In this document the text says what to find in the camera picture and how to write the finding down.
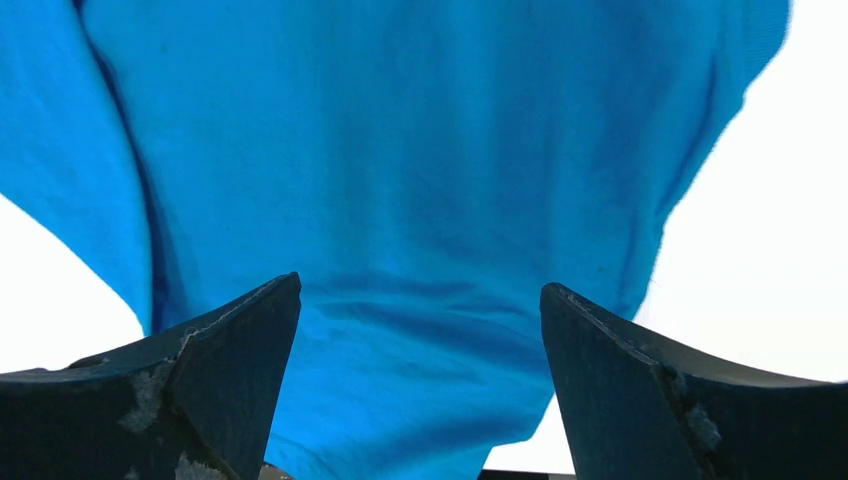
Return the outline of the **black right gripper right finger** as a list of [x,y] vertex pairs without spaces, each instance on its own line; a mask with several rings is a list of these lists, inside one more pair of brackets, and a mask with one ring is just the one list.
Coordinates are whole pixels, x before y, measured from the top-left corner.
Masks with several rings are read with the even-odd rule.
[[846,477],[845,384],[721,359],[558,283],[540,314],[578,478]]

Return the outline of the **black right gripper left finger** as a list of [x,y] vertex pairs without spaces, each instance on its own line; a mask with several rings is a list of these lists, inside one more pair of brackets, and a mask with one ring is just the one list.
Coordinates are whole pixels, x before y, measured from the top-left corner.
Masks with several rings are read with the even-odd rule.
[[62,370],[1,377],[5,479],[256,479],[301,310],[279,276]]

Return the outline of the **blue t shirt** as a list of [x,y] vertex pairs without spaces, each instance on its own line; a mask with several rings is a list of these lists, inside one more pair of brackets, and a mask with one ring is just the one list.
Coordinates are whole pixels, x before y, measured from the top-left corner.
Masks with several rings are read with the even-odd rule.
[[1,191],[154,333],[297,272],[266,458],[473,479],[632,318],[786,1],[5,1]]

